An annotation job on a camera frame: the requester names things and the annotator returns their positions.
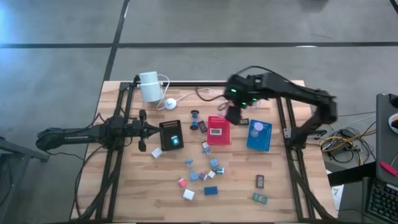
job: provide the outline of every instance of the wooden table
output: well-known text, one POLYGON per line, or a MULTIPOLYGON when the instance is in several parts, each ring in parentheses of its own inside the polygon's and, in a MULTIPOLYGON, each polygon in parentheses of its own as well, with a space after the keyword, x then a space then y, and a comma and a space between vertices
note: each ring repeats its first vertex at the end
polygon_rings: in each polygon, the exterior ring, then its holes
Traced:
MULTIPOLYGON (((113 115, 120 82, 104 82, 98 103, 98 112, 104 118, 113 115)), ((210 98, 223 88, 214 87, 216 91, 202 91, 203 97, 210 98)), ((178 98, 193 91, 189 87, 171 87, 167 98, 178 98)), ((193 159, 197 172, 209 172, 208 157, 202 153, 201 142, 206 134, 189 129, 192 121, 191 110, 198 110, 199 121, 207 123, 209 115, 216 115, 216 107, 223 100, 205 102, 195 94, 178 103, 174 110, 157 111, 155 105, 142 102, 141 92, 134 90, 130 116, 138 116, 140 109, 147 112, 149 124, 158 126, 160 122, 179 119, 182 122, 184 148, 164 152, 154 159, 151 152, 160 147, 158 134, 146 140, 147 152, 138 150, 139 138, 125 147, 118 197, 114 213, 114 222, 292 222, 297 217, 294 209, 289 170, 287 167, 279 114, 275 100, 262 100, 257 108, 244 110, 243 116, 273 124, 270 152, 259 152, 246 147, 248 126, 231 125, 231 142, 229 146, 211 146, 211 154, 224 167, 224 175, 214 179, 190 182, 186 159, 193 159), (264 189, 255 188, 256 174, 265 177, 264 189), (183 199, 183 191, 178 179, 187 180, 187 189, 195 192, 193 201, 183 199), (217 186, 218 195, 204 196, 203 188, 217 186), (252 199, 253 193, 269 196, 268 204, 263 205, 252 199)), ((297 125, 301 125, 311 115, 309 105, 293 101, 297 125)), ((88 154, 98 144, 90 144, 88 154)), ((325 165, 318 147, 307 146, 303 151, 310 188, 319 202, 336 216, 331 190, 326 176, 325 165)), ((83 170, 78 189, 78 198, 82 209, 85 209, 100 188, 106 150, 101 149, 93 156, 83 170)), ((307 212, 303 194, 300 194, 304 213, 307 212)))

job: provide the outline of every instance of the black keyboard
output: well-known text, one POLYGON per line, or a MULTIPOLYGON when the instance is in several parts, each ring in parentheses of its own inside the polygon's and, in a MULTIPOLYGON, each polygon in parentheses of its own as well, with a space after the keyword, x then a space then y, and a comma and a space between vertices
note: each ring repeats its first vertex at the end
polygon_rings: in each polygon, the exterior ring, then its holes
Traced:
POLYGON ((398 191, 373 181, 366 211, 391 223, 398 223, 398 191))

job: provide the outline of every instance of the white cable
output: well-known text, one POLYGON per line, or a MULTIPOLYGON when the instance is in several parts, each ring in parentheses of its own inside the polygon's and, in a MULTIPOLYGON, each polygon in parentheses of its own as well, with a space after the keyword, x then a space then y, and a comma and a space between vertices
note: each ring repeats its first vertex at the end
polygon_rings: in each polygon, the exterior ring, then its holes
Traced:
POLYGON ((165 76, 165 75, 162 75, 162 74, 157 74, 157 75, 160 75, 160 76, 165 77, 165 78, 167 79, 167 81, 168 81, 167 86, 166 86, 166 88, 164 89, 162 99, 161 99, 161 100, 159 101, 159 103, 156 105, 156 109, 157 109, 157 110, 161 110, 161 109, 159 109, 159 105, 160 105, 160 104, 163 102, 163 100, 164 100, 164 96, 166 95, 166 91, 167 91, 167 89, 169 88, 169 85, 170 85, 170 80, 169 80, 169 78, 168 78, 167 76, 165 76))
MULTIPOLYGON (((354 122, 352 122, 352 123, 350 123, 350 124, 346 124, 346 125, 344 125, 343 127, 340 127, 339 129, 337 129, 336 131, 333 131, 332 133, 330 133, 329 136, 333 135, 335 132, 338 132, 338 131, 340 131, 341 129, 347 127, 347 126, 350 126, 350 125, 352 125, 352 124, 358 123, 358 122, 360 122, 360 121, 364 121, 364 120, 366 120, 366 119, 374 118, 375 116, 376 116, 376 115, 373 115, 373 116, 370 116, 370 117, 367 117, 367 118, 362 118, 362 119, 359 119, 359 120, 357 120, 357 121, 354 121, 354 122)), ((331 143, 329 143, 329 145, 327 145, 326 147, 324 147, 324 148, 322 149, 322 151, 325 150, 325 149, 327 149, 330 145, 331 145, 331 143)))
MULTIPOLYGON (((214 90, 211 89, 211 88, 201 88, 201 89, 199 89, 198 91, 202 91, 202 90, 210 90, 210 91, 212 91, 213 93, 216 93, 216 94, 217 94, 217 92, 214 91, 214 90)), ((193 91, 193 92, 191 92, 191 93, 188 93, 188 94, 186 94, 186 95, 183 95, 183 96, 181 96, 180 98, 176 99, 175 101, 178 102, 178 101, 184 99, 185 97, 190 96, 190 95, 192 95, 192 94, 194 94, 194 93, 195 93, 195 92, 193 91)), ((164 106, 161 107, 161 108, 158 108, 158 106, 156 106, 156 109, 157 109, 157 110, 162 110, 162 109, 164 109, 164 108, 165 108, 164 106)))

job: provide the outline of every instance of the gray floor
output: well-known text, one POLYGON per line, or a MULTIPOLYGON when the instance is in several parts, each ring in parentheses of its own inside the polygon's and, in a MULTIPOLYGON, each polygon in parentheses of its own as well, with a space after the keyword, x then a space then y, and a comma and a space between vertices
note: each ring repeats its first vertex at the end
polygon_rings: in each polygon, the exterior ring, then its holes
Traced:
MULTIPOLYGON (((0 2, 0 44, 111 43, 122 4, 5 0, 0 2)), ((395 41, 397 20, 388 0, 138 0, 130 3, 121 42, 395 41)), ((109 52, 0 49, 0 136, 35 147, 37 132, 47 127, 90 123, 109 52)), ((262 65, 328 90, 337 96, 339 114, 350 114, 374 111, 377 93, 397 93, 397 56, 398 47, 119 49, 110 79, 131 80, 157 70, 172 80, 223 80, 245 66, 262 65)), ((367 116, 340 118, 333 127, 367 116)), ((374 120, 353 127, 364 131, 374 120)), ((367 141, 374 146, 374 136, 367 141)), ((57 151, 83 156, 85 146, 57 151)), ((68 156, 52 156, 48 163, 33 160, 10 223, 68 220, 80 166, 68 156)), ((344 201, 353 207, 360 202, 344 201)))

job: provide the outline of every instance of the blue book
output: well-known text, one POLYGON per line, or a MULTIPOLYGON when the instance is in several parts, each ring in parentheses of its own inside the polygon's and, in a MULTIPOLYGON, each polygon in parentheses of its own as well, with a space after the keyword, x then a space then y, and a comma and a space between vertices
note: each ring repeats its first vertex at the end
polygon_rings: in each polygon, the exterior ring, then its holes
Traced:
POLYGON ((250 149, 269 152, 269 147, 271 145, 271 136, 272 136, 272 124, 252 119, 250 120, 248 141, 246 142, 246 145, 250 149), (257 127, 259 126, 258 123, 262 124, 261 131, 257 131, 254 129, 254 124, 256 123, 257 127))

